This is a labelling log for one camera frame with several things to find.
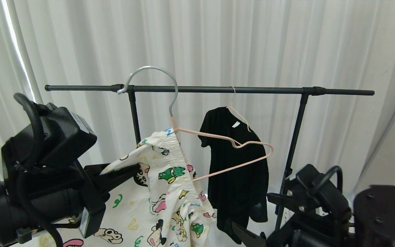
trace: clothing tag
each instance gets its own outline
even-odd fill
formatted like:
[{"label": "clothing tag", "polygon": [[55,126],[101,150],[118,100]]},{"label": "clothing tag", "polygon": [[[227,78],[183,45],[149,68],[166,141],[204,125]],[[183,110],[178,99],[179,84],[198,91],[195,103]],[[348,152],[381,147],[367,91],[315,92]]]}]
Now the clothing tag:
[{"label": "clothing tag", "polygon": [[240,125],[240,122],[236,121],[236,123],[234,125],[232,125],[233,128],[237,127],[238,125]]}]

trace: black shirt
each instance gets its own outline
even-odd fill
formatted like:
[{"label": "black shirt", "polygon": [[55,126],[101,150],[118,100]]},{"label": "black shirt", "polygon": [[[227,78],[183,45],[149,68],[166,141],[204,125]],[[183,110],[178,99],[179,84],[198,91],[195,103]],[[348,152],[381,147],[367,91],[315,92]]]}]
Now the black shirt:
[{"label": "black shirt", "polygon": [[[254,131],[249,132],[246,124],[226,107],[208,111],[200,131],[227,136],[241,144],[247,141],[260,142]],[[230,141],[204,136],[199,136],[199,139],[202,147],[211,147],[210,173],[266,155],[264,146],[260,144],[248,144],[236,149]],[[255,222],[268,221],[268,180],[266,159],[208,178],[208,200],[217,209],[217,228],[228,234],[237,244],[241,244],[241,241],[232,230],[232,221],[245,228],[249,217]]]}]

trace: clothes rack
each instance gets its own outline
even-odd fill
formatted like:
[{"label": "clothes rack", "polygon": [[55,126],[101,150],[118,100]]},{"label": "clothes rack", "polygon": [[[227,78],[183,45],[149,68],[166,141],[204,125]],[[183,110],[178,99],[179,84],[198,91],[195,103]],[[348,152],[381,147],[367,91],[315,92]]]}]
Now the clothes rack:
[{"label": "clothes rack", "polygon": [[[114,84],[110,86],[52,86],[46,85],[46,91],[112,91],[117,92],[124,87],[123,84]],[[133,128],[135,131],[136,142],[141,141],[140,126],[138,123],[138,114],[136,112],[136,98],[135,92],[174,92],[173,86],[135,86],[129,85],[127,94],[130,101],[130,110],[133,120]],[[182,93],[233,93],[230,86],[179,86],[179,92]],[[304,110],[306,109],[307,100],[309,96],[319,96],[324,94],[340,94],[340,95],[374,95],[372,90],[350,90],[350,89],[325,89],[319,86],[311,87],[236,87],[237,94],[301,94],[298,114],[295,121],[295,127],[290,142],[289,153],[287,155],[286,166],[281,181],[280,194],[286,194],[285,179],[292,174],[292,160],[295,153],[295,147],[298,141],[298,135],[301,128],[301,122],[304,117]],[[284,208],[276,206],[275,213],[277,214],[275,229],[281,226]]]}]

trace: horizontal bar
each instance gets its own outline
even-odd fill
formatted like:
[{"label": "horizontal bar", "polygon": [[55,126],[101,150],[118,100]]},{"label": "horizontal bar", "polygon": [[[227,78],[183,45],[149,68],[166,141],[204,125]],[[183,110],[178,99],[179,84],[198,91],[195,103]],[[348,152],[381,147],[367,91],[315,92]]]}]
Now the horizontal bar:
[{"label": "horizontal bar", "polygon": [[[46,85],[47,91],[113,91],[116,92],[123,87],[122,84],[111,86],[51,86]],[[240,94],[304,94],[312,92],[313,87],[246,87],[236,86],[236,93]],[[233,93],[230,86],[179,86],[179,92],[183,93]],[[135,92],[174,92],[174,86],[133,86]],[[350,89],[324,89],[325,94],[346,95],[374,95],[371,90]]]}]

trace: white patterned garment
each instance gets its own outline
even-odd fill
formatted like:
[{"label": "white patterned garment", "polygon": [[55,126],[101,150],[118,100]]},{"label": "white patterned garment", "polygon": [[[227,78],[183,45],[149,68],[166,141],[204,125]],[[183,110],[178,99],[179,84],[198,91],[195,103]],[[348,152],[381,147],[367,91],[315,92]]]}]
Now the white patterned garment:
[{"label": "white patterned garment", "polygon": [[[200,183],[192,181],[196,172],[173,129],[153,133],[102,174],[137,163],[141,166],[138,174],[110,192],[100,230],[81,239],[77,229],[59,229],[64,247],[206,245],[215,214]],[[54,244],[45,234],[39,245]]]}]

